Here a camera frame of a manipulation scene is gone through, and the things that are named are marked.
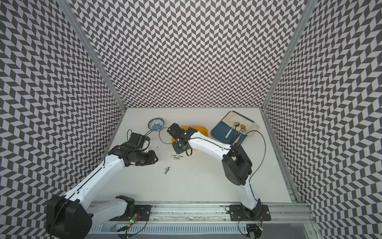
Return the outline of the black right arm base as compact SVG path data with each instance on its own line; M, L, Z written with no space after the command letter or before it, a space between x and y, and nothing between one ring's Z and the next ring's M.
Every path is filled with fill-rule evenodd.
M262 203L260 199L255 201L257 204L254 209L250 210L240 205L229 205L228 213L230 214L231 221L259 221L264 222L271 221L271 215L269 207Z

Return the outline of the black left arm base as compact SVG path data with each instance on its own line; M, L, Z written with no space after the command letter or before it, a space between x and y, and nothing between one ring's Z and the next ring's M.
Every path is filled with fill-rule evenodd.
M151 215L151 209L152 205L143 205L143 204L135 204L135 200L133 198L124 196L124 195L118 195L115 197L117 200L123 200L127 203L126 209L123 211L124 213L121 214L118 217L114 217L110 219L110 221L128 221L133 218L135 214L140 214L139 219L140 221L149 221L150 215Z

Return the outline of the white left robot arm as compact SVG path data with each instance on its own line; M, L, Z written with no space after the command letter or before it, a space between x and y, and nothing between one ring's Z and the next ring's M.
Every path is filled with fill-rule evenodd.
M63 196L52 196L45 206L46 232L60 239L83 239L92 228L109 220L127 219L129 226L138 222L141 213L131 197L119 195L94 208L90 204L123 168L155 164L158 157L149 146L147 135L132 133L127 142L113 147L83 181Z

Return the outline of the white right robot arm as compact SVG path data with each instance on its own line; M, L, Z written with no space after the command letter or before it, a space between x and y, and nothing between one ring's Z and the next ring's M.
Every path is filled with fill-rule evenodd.
M226 178L240 187L241 204L248 210L255 209L258 198L254 195L250 183L253 164L241 145L221 143L192 127L183 129L176 123L173 123L167 132L174 139L172 146L176 154L196 149L221 162Z

